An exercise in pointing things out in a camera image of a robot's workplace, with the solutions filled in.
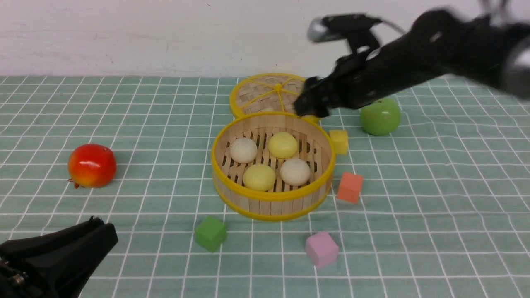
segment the green grid tablecloth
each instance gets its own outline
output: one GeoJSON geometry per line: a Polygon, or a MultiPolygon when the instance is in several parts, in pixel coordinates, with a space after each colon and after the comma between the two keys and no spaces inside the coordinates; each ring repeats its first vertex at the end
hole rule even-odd
{"type": "Polygon", "coordinates": [[[323,205],[285,223],[251,221],[221,202],[209,149],[232,119],[238,78],[0,77],[0,242],[96,215],[119,243],[82,298],[530,297],[530,106],[460,80],[397,94],[392,136],[335,110],[346,129],[323,205]],[[114,150],[115,181],[74,189],[70,152],[114,150]],[[361,201],[335,199],[341,174],[365,177],[361,201]],[[220,253],[192,240],[223,220],[220,253]],[[329,231],[336,263],[315,270],[305,239],[329,231]]]}

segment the yellow bun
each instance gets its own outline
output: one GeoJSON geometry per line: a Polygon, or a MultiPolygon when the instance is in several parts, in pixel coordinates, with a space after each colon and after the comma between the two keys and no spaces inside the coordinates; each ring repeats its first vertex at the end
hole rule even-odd
{"type": "Polygon", "coordinates": [[[298,151],[298,142],[288,133],[276,133],[269,139],[269,153],[277,159],[288,159],[298,151]]]}
{"type": "Polygon", "coordinates": [[[243,183],[250,189],[267,191],[274,186],[274,182],[276,173],[268,165],[253,164],[243,174],[243,183]]]}

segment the white grid line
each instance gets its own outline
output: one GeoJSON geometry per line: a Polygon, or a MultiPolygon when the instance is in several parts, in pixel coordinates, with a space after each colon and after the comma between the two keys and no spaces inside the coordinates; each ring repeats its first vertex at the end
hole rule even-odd
{"type": "MultiPolygon", "coordinates": [[[[528,262],[530,258],[528,252],[528,246],[530,246],[530,224],[528,224],[530,193],[526,193],[525,189],[521,188],[524,187],[523,181],[528,181],[530,178],[530,149],[528,149],[530,146],[524,147],[525,144],[530,145],[530,103],[517,102],[491,90],[484,92],[486,89],[470,85],[467,81],[434,80],[392,96],[403,111],[402,133],[397,132],[389,137],[378,138],[358,133],[360,126],[354,122],[358,117],[358,112],[346,110],[342,112],[341,109],[334,111],[333,115],[321,121],[321,126],[325,130],[346,129],[353,132],[353,135],[350,135],[347,160],[340,156],[335,165],[336,170],[340,171],[352,167],[354,172],[357,169],[356,173],[363,175],[361,170],[363,168],[364,171],[370,171],[368,173],[370,176],[365,177],[365,187],[360,196],[359,206],[339,207],[335,198],[335,190],[332,189],[327,200],[332,199],[333,205],[326,207],[326,203],[324,203],[321,208],[311,212],[307,216],[309,224],[307,231],[294,229],[290,223],[280,223],[276,229],[271,229],[271,227],[267,228],[266,225],[253,220],[243,221],[240,227],[232,226],[230,223],[233,219],[242,217],[227,209],[226,206],[218,211],[215,211],[211,206],[208,207],[209,212],[206,209],[203,210],[207,205],[206,200],[214,201],[217,197],[211,186],[212,178],[206,175],[208,172],[206,167],[209,166],[209,147],[214,139],[213,134],[233,119],[232,114],[229,113],[228,103],[223,102],[227,101],[228,93],[233,85],[221,84],[220,78],[204,80],[199,78],[197,84],[190,84],[189,82],[181,84],[183,80],[179,78],[174,80],[175,84],[165,84],[162,83],[163,78],[160,77],[157,79],[158,84],[154,84],[154,80],[146,83],[143,77],[137,77],[139,78],[138,83],[129,84],[123,83],[126,77],[120,77],[115,80],[115,84],[110,84],[107,83],[105,77],[96,78],[98,80],[88,80],[87,77],[82,77],[78,84],[72,84],[71,80],[65,84],[65,79],[67,79],[65,77],[50,77],[50,80],[55,79],[57,82],[52,84],[46,83],[48,77],[44,77],[40,84],[27,84],[29,78],[20,78],[20,84],[4,84],[5,82],[13,82],[4,77],[3,82],[0,83],[0,99],[4,101],[0,103],[0,115],[4,115],[6,119],[4,122],[0,122],[0,185],[3,187],[0,189],[0,238],[13,239],[30,234],[53,232],[60,226],[73,224],[66,224],[66,220],[71,217],[77,219],[77,223],[82,218],[92,215],[106,217],[110,222],[115,221],[120,239],[130,237],[128,241],[120,244],[119,248],[109,254],[109,257],[122,258],[120,259],[120,266],[116,265],[116,269],[119,268],[119,271],[116,276],[96,275],[90,281],[114,283],[113,289],[110,290],[113,293],[109,292],[113,298],[118,293],[123,295],[121,291],[125,289],[122,288],[120,281],[126,280],[146,281],[145,288],[142,287],[142,283],[137,286],[139,287],[138,293],[145,293],[148,298],[152,295],[152,291],[158,290],[156,288],[158,283],[155,282],[162,280],[181,281],[180,296],[188,298],[188,291],[192,289],[186,285],[186,281],[206,278],[215,280],[214,285],[205,284],[205,287],[211,287],[212,295],[215,298],[219,296],[220,281],[225,282],[227,278],[248,278],[250,280],[250,298],[259,285],[257,279],[261,278],[273,278],[273,282],[278,283],[271,284],[271,286],[278,287],[275,290],[279,290],[281,287],[283,297],[289,296],[289,298],[292,294],[287,291],[287,287],[290,285],[291,279],[314,279],[316,282],[315,291],[319,298],[324,297],[322,291],[325,287],[329,288],[328,282],[330,280],[347,281],[344,288],[335,290],[352,298],[357,296],[359,281],[381,281],[381,291],[385,297],[391,296],[397,281],[410,281],[413,284],[408,288],[408,291],[415,291],[419,298],[425,298],[434,294],[431,289],[425,288],[423,285],[420,287],[420,283],[427,279],[445,281],[439,285],[447,285],[447,295],[459,297],[462,295],[461,289],[458,289],[453,283],[455,279],[459,278],[472,278],[480,283],[482,293],[474,293],[474,296],[470,298],[492,297],[492,293],[488,292],[489,286],[491,286],[490,281],[500,278],[510,280],[512,283],[511,286],[504,285],[505,291],[512,291],[520,297],[529,295],[529,293],[523,293],[524,289],[517,280],[529,278],[530,269],[525,271],[514,267],[513,258],[523,262],[523,264],[528,262]],[[113,93],[101,92],[112,87],[115,87],[113,93]],[[174,92],[166,93],[168,87],[171,90],[175,87],[174,92]],[[189,92],[191,88],[196,88],[195,93],[189,92]],[[45,89],[54,89],[55,92],[45,93],[43,92],[45,89]],[[80,98],[90,99],[87,102],[85,100],[82,103],[77,102],[80,98]],[[211,106],[213,106],[211,112],[206,111],[211,106]],[[146,110],[146,113],[138,112],[138,109],[146,110]],[[191,113],[179,112],[179,109],[190,109],[191,113]],[[44,124],[41,121],[43,116],[51,119],[50,124],[44,124]],[[109,120],[112,121],[113,117],[116,117],[116,120],[121,118],[121,120],[117,120],[120,121],[120,124],[110,123],[109,120]],[[68,119],[75,119],[76,123],[67,124],[68,119]],[[141,119],[139,121],[143,123],[131,122],[135,119],[141,119]],[[160,120],[158,124],[154,124],[148,119],[164,119],[164,121],[162,123],[160,120]],[[426,135],[426,132],[422,131],[425,128],[430,129],[430,135],[426,135]],[[144,130],[147,129],[160,131],[161,136],[145,136],[144,130]],[[103,135],[99,133],[99,130],[112,133],[103,135]],[[173,134],[173,131],[185,132],[185,134],[177,136],[173,134]],[[465,132],[471,132],[473,135],[463,138],[465,132]],[[120,161],[118,163],[118,167],[125,170],[123,174],[119,171],[120,177],[115,179],[114,187],[117,187],[117,190],[113,190],[111,187],[110,193],[93,189],[85,192],[82,190],[72,192],[70,190],[71,184],[66,183],[68,177],[59,176],[61,174],[59,170],[66,167],[66,163],[59,158],[70,152],[69,146],[72,144],[86,140],[90,142],[96,139],[98,142],[111,142],[109,147],[116,154],[125,154],[126,156],[130,154],[128,162],[120,161]],[[54,140],[54,148],[50,148],[49,145],[43,147],[43,144],[50,140],[54,140]],[[469,143],[472,141],[482,141],[482,148],[473,148],[473,143],[469,143]],[[156,149],[156,142],[159,142],[158,149],[156,149]],[[495,142],[502,144],[504,148],[496,148],[495,142]],[[199,148],[194,145],[199,143],[205,144],[207,148],[199,148]],[[458,146],[450,146],[449,143],[458,144],[458,146]],[[151,148],[145,147],[145,144],[151,144],[149,145],[151,148]],[[413,147],[417,147],[417,149],[400,148],[408,144],[414,144],[413,147]],[[436,147],[431,148],[429,144],[434,144],[436,147]],[[389,159],[388,157],[394,152],[396,157],[389,159]],[[37,154],[43,153],[52,156],[52,159],[55,160],[51,163],[46,160],[38,160],[37,154]],[[459,161],[457,156],[452,156],[453,153],[464,153],[467,156],[466,162],[459,161]],[[167,158],[166,160],[159,160],[160,154],[175,154],[175,156],[180,154],[180,158],[174,162],[168,161],[167,158]],[[415,162],[406,158],[414,154],[421,158],[415,162]],[[447,162],[437,162],[431,157],[433,154],[441,154],[440,156],[443,156],[447,162]],[[512,154],[514,158],[507,159],[506,156],[508,155],[502,158],[500,154],[512,154]],[[184,158],[185,155],[198,157],[184,158]],[[491,158],[487,161],[484,158],[481,159],[481,156],[491,156],[491,158]],[[418,175],[411,168],[413,165],[424,166],[429,173],[427,177],[418,179],[418,175]],[[492,165],[499,168],[499,171],[496,172],[498,178],[494,178],[493,173],[484,168],[492,165]],[[171,171],[171,176],[166,175],[167,179],[165,179],[165,177],[160,176],[160,173],[155,172],[157,166],[167,169],[176,168],[176,172],[171,171]],[[449,176],[439,177],[440,174],[437,169],[441,169],[441,166],[451,169],[449,176]],[[144,167],[145,171],[149,171],[149,167],[151,167],[149,174],[142,175],[145,178],[130,177],[130,175],[136,175],[135,172],[140,167],[144,167]],[[391,176],[388,175],[391,168],[396,169],[396,167],[403,170],[400,176],[387,178],[387,176],[391,176]],[[468,178],[465,177],[466,174],[461,169],[469,168],[474,168],[476,174],[468,178]],[[21,172],[10,173],[11,169],[21,170],[21,172]],[[194,169],[192,171],[196,171],[196,173],[190,172],[190,176],[186,177],[189,169],[194,169]],[[35,173],[41,171],[44,179],[29,175],[31,171],[35,171],[35,173]],[[61,181],[65,182],[63,189],[57,188],[61,181]],[[123,187],[124,183],[134,183],[135,181],[138,181],[139,185],[147,184],[132,190],[130,186],[128,189],[123,187]],[[429,185],[433,183],[432,187],[437,190],[437,193],[436,191],[429,192],[419,186],[422,181],[429,183],[429,185]],[[468,183],[476,182],[483,183],[484,189],[470,188],[468,183]],[[502,192],[499,188],[494,188],[492,183],[499,182],[503,183],[503,187],[511,188],[512,192],[502,192]],[[155,194],[149,186],[157,185],[157,183],[165,183],[173,187],[172,189],[167,187],[167,189],[158,190],[155,194]],[[399,189],[396,188],[396,185],[407,186],[406,189],[399,189]],[[448,188],[448,185],[459,185],[459,188],[462,188],[461,192],[448,188]],[[50,191],[50,187],[57,188],[56,193],[50,191]],[[95,200],[104,201],[106,198],[112,198],[112,204],[109,202],[110,206],[101,206],[98,210],[94,210],[93,207],[89,208],[90,205],[95,204],[95,200]],[[193,198],[191,201],[193,204],[196,203],[195,211],[190,208],[179,210],[179,206],[183,206],[182,204],[190,198],[193,198]],[[413,198],[412,204],[415,206],[411,208],[414,210],[403,209],[403,206],[400,205],[402,201],[409,198],[413,198]],[[462,207],[455,202],[459,198],[463,203],[468,203],[470,207],[461,209],[462,207]],[[43,199],[53,203],[51,212],[40,212],[33,207],[34,204],[41,204],[43,199]],[[68,207],[68,210],[65,210],[63,206],[70,204],[69,200],[74,199],[80,199],[82,203],[79,206],[72,205],[68,207]],[[139,201],[139,206],[135,205],[134,207],[136,211],[127,209],[125,212],[118,209],[121,206],[118,205],[118,200],[123,199],[131,199],[131,202],[139,201]],[[155,199],[161,199],[168,205],[165,205],[165,209],[156,212],[144,210],[144,207],[152,204],[152,200],[155,199]],[[15,205],[13,204],[18,200],[27,205],[14,208],[15,205]],[[371,200],[379,202],[386,200],[387,203],[384,204],[387,204],[387,207],[375,206],[374,203],[370,202],[371,200]],[[481,206],[482,202],[490,205],[481,206]],[[425,209],[428,204],[438,203],[443,205],[441,210],[425,209]],[[517,204],[519,207],[514,208],[514,206],[510,207],[506,204],[517,204]],[[229,238],[231,235],[248,235],[248,239],[250,239],[248,251],[230,251],[225,244],[222,245],[219,252],[215,253],[192,251],[195,224],[199,216],[207,215],[219,218],[222,216],[223,222],[227,223],[229,227],[229,238]],[[293,251],[292,238],[307,232],[311,234],[316,232],[316,225],[320,227],[327,222],[317,222],[315,218],[318,216],[327,217],[328,215],[337,217],[336,222],[329,223],[332,226],[327,231],[336,233],[340,237],[341,251],[337,262],[342,268],[337,267],[337,270],[341,270],[342,273],[340,275],[328,275],[325,273],[326,271],[321,272],[313,268],[310,273],[305,272],[307,275],[287,274],[287,261],[292,266],[291,258],[305,255],[302,244],[297,244],[297,248],[293,251]],[[149,227],[149,230],[145,230],[141,226],[143,223],[139,221],[140,217],[145,218],[145,216],[164,218],[165,220],[157,223],[160,227],[149,227]],[[348,225],[347,220],[358,221],[361,216],[364,218],[363,224],[366,226],[356,230],[355,228],[354,230],[345,228],[348,225]],[[183,219],[182,222],[170,222],[170,217],[172,221],[179,217],[186,219],[183,219]],[[452,222],[454,226],[445,227],[441,226],[441,223],[437,223],[437,221],[443,223],[445,220],[448,223],[452,222]],[[381,221],[394,224],[381,227],[381,221]],[[408,230],[405,227],[407,224],[410,225],[410,221],[422,222],[425,227],[408,230]],[[2,228],[2,225],[9,222],[12,226],[2,228]],[[184,229],[181,225],[188,225],[189,228],[184,229]],[[140,235],[149,235],[149,237],[152,235],[158,239],[158,242],[153,244],[151,252],[138,252],[137,248],[132,250],[133,245],[138,245],[133,241],[134,237],[140,235]],[[277,251],[256,252],[255,235],[260,235],[260,237],[280,236],[279,248],[276,249],[277,251]],[[182,239],[186,239],[186,241],[190,239],[187,250],[179,252],[162,250],[167,244],[164,242],[165,237],[170,236],[183,237],[182,239]],[[377,242],[381,237],[394,239],[394,236],[399,237],[399,239],[396,239],[390,247],[381,246],[377,242]],[[483,241],[480,243],[487,247],[481,248],[480,251],[474,251],[473,249],[478,244],[470,240],[473,238],[469,238],[474,236],[480,236],[481,241],[483,241]],[[363,242],[354,240],[359,246],[353,249],[349,247],[350,244],[348,243],[350,242],[349,239],[356,237],[361,237],[360,239],[364,240],[363,242]],[[411,239],[415,239],[415,237],[425,239],[423,245],[426,247],[422,247],[421,243],[411,242],[411,239]],[[455,243],[442,243],[441,239],[445,239],[443,237],[455,239],[455,243]],[[499,237],[509,237],[507,241],[512,241],[510,244],[513,247],[510,248],[506,244],[499,246],[499,242],[496,242],[497,239],[500,239],[499,237]],[[190,259],[208,255],[219,257],[217,264],[212,264],[212,269],[217,266],[216,274],[192,275],[189,271],[190,259]],[[158,274],[158,268],[161,265],[159,264],[161,262],[160,256],[165,258],[184,257],[186,263],[182,275],[165,273],[160,276],[158,274]],[[223,256],[250,256],[249,274],[223,275],[223,256]],[[281,258],[281,272],[271,275],[254,274],[257,272],[256,266],[262,265],[254,262],[255,256],[279,256],[281,258]],[[369,269],[375,270],[377,268],[378,274],[374,276],[371,274],[366,274],[366,276],[353,275],[351,270],[358,272],[359,268],[349,266],[348,257],[350,256],[375,257],[374,268],[369,269]],[[436,263],[441,268],[441,274],[434,276],[432,274],[418,274],[412,264],[412,256],[436,258],[436,263]],[[473,274],[458,275],[455,268],[448,267],[453,266],[452,264],[444,262],[447,256],[466,258],[473,274]],[[131,272],[126,272],[126,264],[129,265],[132,257],[154,258],[152,267],[148,268],[149,273],[138,273],[141,276],[131,276],[131,272]],[[387,276],[383,274],[385,272],[383,269],[392,266],[392,264],[381,262],[381,258],[386,257],[403,258],[404,264],[407,264],[405,266],[410,268],[410,275],[387,276]],[[484,272],[484,264],[479,264],[477,258],[497,260],[500,262],[500,267],[497,268],[497,271],[484,272]]],[[[239,79],[233,78],[233,83],[235,84],[239,79]]],[[[340,179],[340,175],[337,174],[336,177],[334,184],[340,179]]],[[[90,298],[91,295],[90,290],[86,290],[83,293],[83,298],[90,298]]]]}

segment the green apple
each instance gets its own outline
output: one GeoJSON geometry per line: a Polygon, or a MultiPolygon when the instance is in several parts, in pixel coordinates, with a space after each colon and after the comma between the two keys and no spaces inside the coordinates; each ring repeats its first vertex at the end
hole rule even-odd
{"type": "Polygon", "coordinates": [[[379,99],[361,109],[361,125],[365,132],[382,136],[387,135],[399,126],[401,111],[398,104],[389,99],[379,99]]]}

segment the apple stem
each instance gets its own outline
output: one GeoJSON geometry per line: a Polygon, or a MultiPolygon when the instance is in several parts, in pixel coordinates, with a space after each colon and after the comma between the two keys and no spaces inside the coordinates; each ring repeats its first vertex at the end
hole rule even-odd
{"type": "Polygon", "coordinates": [[[77,182],[75,182],[74,179],[70,178],[70,179],[68,179],[68,182],[73,182],[75,189],[79,188],[79,184],[77,182]]]}

